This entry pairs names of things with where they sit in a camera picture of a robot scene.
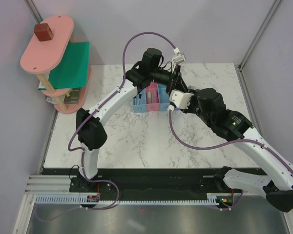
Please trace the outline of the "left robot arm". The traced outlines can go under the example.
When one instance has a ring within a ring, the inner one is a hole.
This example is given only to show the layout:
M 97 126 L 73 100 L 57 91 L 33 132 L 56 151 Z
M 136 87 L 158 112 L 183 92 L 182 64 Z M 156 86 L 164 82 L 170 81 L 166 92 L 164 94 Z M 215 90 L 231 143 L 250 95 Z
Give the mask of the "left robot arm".
M 97 188 L 98 154 L 107 140 L 104 126 L 112 115 L 128 100 L 134 98 L 152 82 L 166 87 L 169 94 L 169 110 L 178 108 L 186 110 L 190 104 L 191 94 L 182 80 L 180 63 L 186 60 L 179 49 L 174 49 L 172 69 L 166 71 L 160 67 L 163 58 L 161 51 L 148 48 L 140 61 L 124 75 L 124 80 L 102 101 L 89 110 L 77 112 L 78 140 L 83 149 L 80 173 L 83 176 L 80 185 L 87 192 Z

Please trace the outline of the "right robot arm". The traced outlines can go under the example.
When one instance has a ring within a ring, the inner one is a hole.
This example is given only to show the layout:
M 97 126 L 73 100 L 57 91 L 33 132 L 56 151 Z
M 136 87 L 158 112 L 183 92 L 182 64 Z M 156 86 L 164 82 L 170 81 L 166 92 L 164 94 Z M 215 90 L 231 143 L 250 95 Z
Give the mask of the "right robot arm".
M 226 108 L 223 97 L 213 88 L 175 90 L 170 100 L 184 113 L 196 114 L 217 136 L 247 154 L 265 176 L 223 167 L 214 179 L 215 189 L 240 189 L 264 197 L 282 212 L 293 209 L 293 165 L 274 151 L 253 124 L 240 112 Z

